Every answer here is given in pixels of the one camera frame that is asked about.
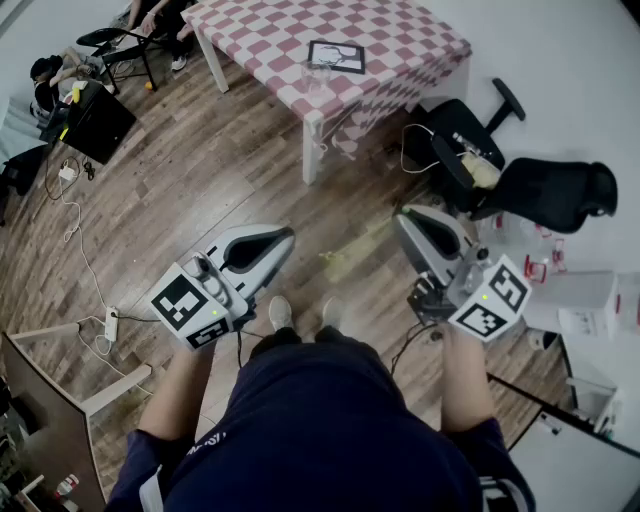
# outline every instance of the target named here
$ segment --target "white wall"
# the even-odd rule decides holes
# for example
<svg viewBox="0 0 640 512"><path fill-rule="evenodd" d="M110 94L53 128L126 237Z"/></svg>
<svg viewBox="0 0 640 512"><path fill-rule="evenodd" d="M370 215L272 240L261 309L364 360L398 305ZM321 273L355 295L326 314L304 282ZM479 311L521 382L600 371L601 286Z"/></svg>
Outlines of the white wall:
<svg viewBox="0 0 640 512"><path fill-rule="evenodd" d="M502 78L527 112L495 134L519 156L601 161L618 180L613 218L590 218L565 245L569 270L640 270L640 27L618 0L418 0L473 48L463 78L440 87L486 123ZM461 90L468 73L467 90ZM607 345L572 339L624 397L616 440L640 450L640 337Z"/></svg>
<svg viewBox="0 0 640 512"><path fill-rule="evenodd" d="M0 37L0 99L32 99L29 71L35 60L108 26L126 4L126 0L33 0Z"/></svg>

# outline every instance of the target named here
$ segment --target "table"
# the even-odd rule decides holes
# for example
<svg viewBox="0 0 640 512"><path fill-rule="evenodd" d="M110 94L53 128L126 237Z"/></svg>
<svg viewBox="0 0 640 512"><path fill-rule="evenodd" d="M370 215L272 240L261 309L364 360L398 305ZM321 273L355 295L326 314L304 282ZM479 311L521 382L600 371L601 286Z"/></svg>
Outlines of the table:
<svg viewBox="0 0 640 512"><path fill-rule="evenodd" d="M142 365L126 377L78 402L49 378L20 347L25 341L40 341L55 335L78 333L78 324L5 336L2 353L7 384L13 399L19 399L34 416L38 430L24 441L26 461L44 476L47 486L56 486L74 474L79 483L68 498L83 511L104 509L106 501L96 468L89 420L93 414L151 374Z"/></svg>
<svg viewBox="0 0 640 512"><path fill-rule="evenodd" d="M412 110L471 55L467 41L424 7L402 0L205 0L182 13L222 92L214 47L266 85L303 121L302 175L313 183L331 143L354 158L358 142L399 108ZM309 41L365 48L366 73L331 72L329 91L305 91L301 63Z"/></svg>

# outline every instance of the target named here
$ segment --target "white table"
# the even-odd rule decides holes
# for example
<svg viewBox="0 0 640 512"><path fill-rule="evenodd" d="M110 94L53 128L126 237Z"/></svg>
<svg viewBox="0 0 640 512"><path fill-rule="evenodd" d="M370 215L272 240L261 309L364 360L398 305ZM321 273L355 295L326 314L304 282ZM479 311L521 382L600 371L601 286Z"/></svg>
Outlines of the white table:
<svg viewBox="0 0 640 512"><path fill-rule="evenodd" d="M207 0L182 13L223 93L229 86L215 48L266 85L302 120L302 176L313 183L329 141L354 158L381 119L411 110L425 90L471 54L467 41L410 0ZM322 96L305 91L309 42L365 48L364 75L332 71Z"/></svg>

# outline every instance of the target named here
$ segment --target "power adapter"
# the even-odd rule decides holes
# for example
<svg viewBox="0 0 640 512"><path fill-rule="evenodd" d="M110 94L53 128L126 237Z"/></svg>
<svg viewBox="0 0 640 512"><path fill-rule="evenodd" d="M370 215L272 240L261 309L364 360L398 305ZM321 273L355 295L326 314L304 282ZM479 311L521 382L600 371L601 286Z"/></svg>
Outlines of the power adapter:
<svg viewBox="0 0 640 512"><path fill-rule="evenodd" d="M67 181L75 180L78 177L78 171L68 165L63 165L60 167L60 177Z"/></svg>

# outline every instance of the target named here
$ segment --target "wooden floor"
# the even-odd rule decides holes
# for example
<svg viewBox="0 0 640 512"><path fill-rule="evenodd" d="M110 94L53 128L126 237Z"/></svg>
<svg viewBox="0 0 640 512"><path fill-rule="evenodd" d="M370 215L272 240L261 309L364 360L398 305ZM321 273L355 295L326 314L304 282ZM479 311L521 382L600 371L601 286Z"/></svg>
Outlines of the wooden floor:
<svg viewBox="0 0 640 512"><path fill-rule="evenodd" d="M415 318L406 303L416 278L390 226L394 206L415 196L424 177L403 173L397 152L404 112L369 134L355 162L332 156L313 187L301 179L299 120L240 67L221 56L229 91L222 95L200 53L178 75L166 55L152 61L159 90L144 78L120 84L120 101L138 118L94 181L82 176L66 194L82 206L84 249L107 304L121 314L152 318L145 293L172 262L185 262L224 229L262 222L294 228L296 249L259 297L258 320L247 330L270 331L270 298L289 298L300 333L310 339L323 302L346 302L343 330L371 344L385 363L404 342ZM64 158L59 144L50 157L49 186ZM428 201L422 196L420 201ZM8 332L76 321L104 310L80 253L80 238L63 236L77 209L48 199L44 166L24 200L14 197L8 227L0 230L0 327ZM83 322L93 343L95 322ZM244 357L258 340L245 337ZM128 372L153 366L143 386L153 391L172 354L172 335L160 324L122 320L108 360ZM31 347L38 364L78 399L118 378L78 339ZM560 347L533 352L516 335L488 346L489 370L551 402L561 399L566 376ZM202 408L200 431L224 413L238 371L235 339L218 347ZM417 339L401 360L396 379L411 410L439 425L440 347ZM537 409L493 386L499 419L513 441ZM133 390L94 419L93 439L102 482L113 486L146 395Z"/></svg>

